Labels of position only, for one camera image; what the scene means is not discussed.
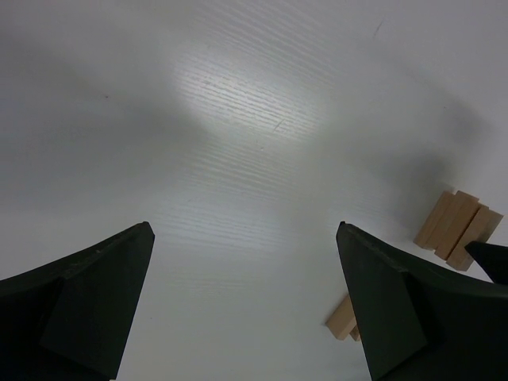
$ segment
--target wooden block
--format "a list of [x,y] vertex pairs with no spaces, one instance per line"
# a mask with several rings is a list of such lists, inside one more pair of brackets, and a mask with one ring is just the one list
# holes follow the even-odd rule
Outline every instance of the wooden block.
[[466,251],[466,245],[472,241],[487,242],[501,220],[501,214],[481,206],[446,263],[458,271],[467,271],[474,260]]
[[433,207],[429,216],[425,220],[425,223],[421,227],[418,235],[414,239],[414,243],[421,248],[428,248],[427,241],[432,234],[432,231],[436,228],[437,223],[445,213],[446,209],[453,200],[454,194],[452,192],[444,191]]
[[362,338],[360,337],[360,331],[358,330],[358,325],[355,325],[355,328],[352,329],[350,335],[354,341],[362,340]]
[[425,244],[427,248],[435,249],[437,246],[439,246],[443,240],[443,237],[448,231],[448,228],[455,219],[455,216],[459,213],[460,208],[467,200],[470,199],[478,202],[476,197],[461,192],[460,190],[457,191],[452,201],[450,202],[450,205],[448,205],[448,208],[446,208],[446,211],[443,213],[439,222],[437,223],[436,228],[432,231],[429,240]]
[[468,198],[463,202],[459,212],[453,218],[452,224],[444,234],[441,243],[437,246],[436,255],[442,260],[447,260],[450,254],[452,254],[453,249],[459,243],[460,238],[469,224],[471,224],[479,208],[480,204],[477,199]]
[[325,325],[333,333],[335,338],[345,340],[356,326],[355,313],[352,310],[351,298],[346,295],[342,303],[329,317]]

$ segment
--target brown wooden block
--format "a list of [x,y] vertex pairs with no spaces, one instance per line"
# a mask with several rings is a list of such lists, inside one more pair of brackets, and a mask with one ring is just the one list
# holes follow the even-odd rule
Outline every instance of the brown wooden block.
[[471,224],[479,208],[480,204],[474,198],[468,198],[462,203],[459,212],[453,218],[452,224],[444,234],[441,243],[437,246],[436,255],[442,260],[447,260],[450,254],[452,254],[453,249],[459,243],[460,238],[469,224]]
[[432,231],[436,228],[437,223],[445,213],[446,209],[450,205],[453,200],[454,194],[452,192],[444,191],[439,199],[436,202],[436,205],[433,207],[429,216],[425,220],[425,223],[421,227],[420,231],[416,238],[414,238],[414,243],[420,246],[421,248],[429,248],[427,247],[427,241],[432,234]]
[[360,337],[360,331],[358,330],[358,325],[355,325],[355,328],[352,329],[350,335],[354,341],[362,340],[362,338]]
[[474,262],[465,247],[469,242],[487,242],[502,220],[502,215],[481,206],[446,263],[459,271],[466,271]]
[[435,249],[437,248],[437,246],[439,246],[439,244],[443,240],[443,237],[448,231],[448,228],[455,219],[455,216],[459,213],[460,208],[467,200],[470,199],[473,199],[478,202],[478,199],[476,197],[461,192],[460,190],[457,191],[457,193],[452,199],[452,202],[450,202],[448,208],[446,208],[446,211],[441,216],[439,222],[436,225],[436,228],[432,231],[429,240],[425,244],[427,248]]
[[346,295],[342,303],[328,318],[325,325],[335,338],[345,340],[356,326],[355,313],[352,309],[351,298]]

